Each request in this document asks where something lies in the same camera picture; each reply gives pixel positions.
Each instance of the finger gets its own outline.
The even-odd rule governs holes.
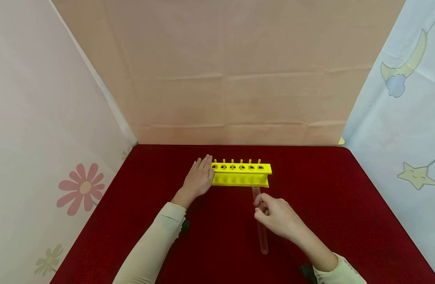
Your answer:
[[[197,162],[195,162],[195,167],[194,167],[194,169],[200,167],[200,162],[202,162],[202,158],[198,158],[198,159],[197,159]]]
[[[203,166],[203,168],[206,170],[208,168],[211,168],[211,162],[213,161],[213,156],[208,156],[208,159],[206,159],[205,161],[205,165]]]
[[[202,160],[202,162],[200,163],[200,165],[199,165],[199,168],[204,168],[205,167],[205,163],[206,163],[206,161],[208,161],[208,158],[209,158],[210,156],[207,154],[206,156],[205,156],[205,158],[203,158],[203,160]]]
[[[265,225],[265,227],[269,222],[269,216],[266,216],[259,208],[255,209],[254,218]]]
[[[214,168],[210,168],[208,171],[208,178],[214,179]]]
[[[257,207],[260,208],[260,210],[262,210],[263,212],[265,212],[268,209],[268,205],[266,205],[265,202],[260,203],[259,206]]]
[[[275,199],[266,193],[259,194],[259,196],[257,196],[255,199],[255,206],[258,207],[262,201],[265,202],[268,207],[270,207]]]
[[[197,164],[197,162],[194,161],[194,164],[192,164],[192,167],[190,168],[189,172],[191,172],[192,170],[194,170],[196,168],[196,164]]]

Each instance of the flower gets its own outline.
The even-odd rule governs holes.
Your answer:
[[[57,258],[60,256],[60,254],[63,252],[63,249],[61,248],[61,245],[57,245],[55,249],[48,248],[46,251],[47,258],[39,258],[36,261],[36,265],[38,268],[34,270],[34,274],[41,274],[42,276],[46,276],[47,272],[55,271],[53,269],[53,266],[57,266],[58,263],[60,263],[60,260]]]
[[[104,178],[104,174],[102,173],[96,176],[98,171],[97,164],[91,165],[90,170],[88,171],[88,176],[86,176],[85,167],[83,164],[78,164],[76,170],[76,172],[71,171],[71,173],[69,173],[69,177],[73,181],[63,180],[58,185],[58,188],[62,191],[73,191],[69,194],[66,194],[56,202],[57,207],[63,207],[71,200],[74,200],[67,210],[67,214],[69,216],[74,216],[77,213],[80,204],[82,203],[82,199],[84,199],[83,205],[85,207],[85,211],[91,211],[91,209],[93,209],[93,204],[97,205],[91,196],[98,200],[101,199],[103,197],[101,190],[103,190],[105,187],[103,183],[97,184]]]

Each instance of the wrist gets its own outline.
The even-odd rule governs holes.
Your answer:
[[[303,248],[308,245],[311,239],[315,237],[315,234],[305,225],[292,228],[292,233],[290,233],[287,238],[290,242],[295,243],[299,248]]]
[[[172,203],[179,205],[185,209],[191,205],[196,196],[185,188],[180,188],[172,199]]]

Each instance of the cartoon star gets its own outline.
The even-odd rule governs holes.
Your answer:
[[[414,168],[411,165],[404,162],[404,171],[398,174],[398,178],[408,180],[420,190],[423,185],[435,185],[435,180],[428,176],[429,167]]]

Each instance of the left hand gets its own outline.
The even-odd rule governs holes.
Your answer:
[[[194,162],[172,203],[187,209],[196,197],[208,191],[214,178],[214,168],[211,168],[212,158],[213,156],[206,155],[203,160],[198,158]]]

